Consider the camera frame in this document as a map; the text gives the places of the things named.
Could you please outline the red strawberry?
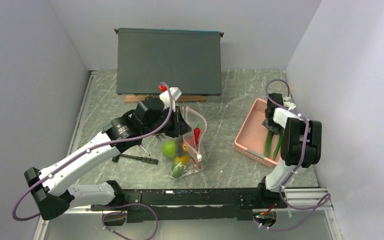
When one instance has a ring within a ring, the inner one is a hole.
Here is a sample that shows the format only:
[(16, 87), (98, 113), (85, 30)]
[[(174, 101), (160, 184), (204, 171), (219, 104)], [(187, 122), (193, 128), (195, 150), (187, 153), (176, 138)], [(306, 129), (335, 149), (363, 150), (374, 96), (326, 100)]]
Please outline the red strawberry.
[(184, 153), (189, 153), (190, 150), (194, 148), (194, 146), (195, 145), (191, 141), (189, 141), (189, 140), (183, 141), (181, 143), (181, 148), (182, 148)]

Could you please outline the clear pink-dotted zip bag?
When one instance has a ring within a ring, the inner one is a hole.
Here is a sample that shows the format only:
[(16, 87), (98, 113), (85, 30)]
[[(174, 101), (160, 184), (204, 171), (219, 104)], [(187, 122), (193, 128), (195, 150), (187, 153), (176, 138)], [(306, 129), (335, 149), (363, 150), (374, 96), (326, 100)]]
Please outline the clear pink-dotted zip bag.
[(190, 131), (182, 136), (170, 138), (162, 145), (163, 156), (171, 161), (168, 176), (173, 179), (198, 173), (207, 165), (204, 148), (207, 120), (188, 106), (184, 106), (181, 113)]

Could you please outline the orange-green mango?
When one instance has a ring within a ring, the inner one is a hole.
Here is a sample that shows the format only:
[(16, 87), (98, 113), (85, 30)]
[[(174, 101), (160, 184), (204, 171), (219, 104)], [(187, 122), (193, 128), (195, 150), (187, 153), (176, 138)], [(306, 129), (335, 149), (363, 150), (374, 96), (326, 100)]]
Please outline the orange-green mango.
[(169, 175), (179, 179), (188, 172), (190, 156), (188, 154), (176, 156), (170, 169)]

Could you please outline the red chili pepper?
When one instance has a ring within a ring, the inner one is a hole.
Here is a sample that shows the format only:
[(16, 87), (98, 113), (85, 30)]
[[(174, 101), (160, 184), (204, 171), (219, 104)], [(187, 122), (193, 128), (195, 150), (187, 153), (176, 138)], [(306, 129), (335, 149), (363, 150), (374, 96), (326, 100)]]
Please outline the red chili pepper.
[(197, 124), (196, 127), (193, 129), (193, 136), (194, 136), (194, 142), (196, 147), (198, 147), (199, 145), (200, 135), (201, 135), (200, 125)]

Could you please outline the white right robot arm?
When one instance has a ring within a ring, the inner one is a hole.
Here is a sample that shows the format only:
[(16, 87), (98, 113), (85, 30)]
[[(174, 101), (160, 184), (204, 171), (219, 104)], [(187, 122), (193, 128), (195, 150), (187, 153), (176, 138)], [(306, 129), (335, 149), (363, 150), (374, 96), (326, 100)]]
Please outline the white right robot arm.
[(265, 177), (265, 188), (255, 194), (256, 203), (267, 208), (275, 201), (275, 194), (282, 190), (299, 169), (309, 168), (320, 161), (322, 150), (322, 123), (318, 120), (305, 120), (284, 106), (280, 93), (268, 95), (265, 120), (262, 125), (268, 129), (265, 153), (271, 153), (274, 135), (279, 135), (279, 142), (273, 157), (280, 157), (274, 170)]

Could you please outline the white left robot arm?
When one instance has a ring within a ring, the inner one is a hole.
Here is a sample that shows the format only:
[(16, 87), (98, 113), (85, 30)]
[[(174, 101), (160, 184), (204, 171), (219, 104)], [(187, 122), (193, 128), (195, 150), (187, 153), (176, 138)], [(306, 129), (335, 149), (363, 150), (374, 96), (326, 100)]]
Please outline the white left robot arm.
[(135, 109), (111, 120), (71, 155), (49, 167), (32, 167), (24, 172), (38, 214), (44, 220), (52, 220), (70, 208), (85, 205), (119, 209), (125, 203), (125, 194), (117, 181), (91, 185), (75, 182), (102, 162), (141, 145), (144, 138), (158, 134), (177, 138), (191, 130), (178, 107), (165, 106), (159, 98), (147, 97)]

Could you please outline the green apple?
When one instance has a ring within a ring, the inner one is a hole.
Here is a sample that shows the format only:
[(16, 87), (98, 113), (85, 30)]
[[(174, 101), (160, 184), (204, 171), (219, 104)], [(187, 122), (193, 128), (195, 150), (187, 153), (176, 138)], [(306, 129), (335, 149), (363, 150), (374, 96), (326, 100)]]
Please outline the green apple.
[(162, 154), (169, 159), (174, 159), (178, 156), (177, 143), (175, 140), (166, 141), (162, 145)]

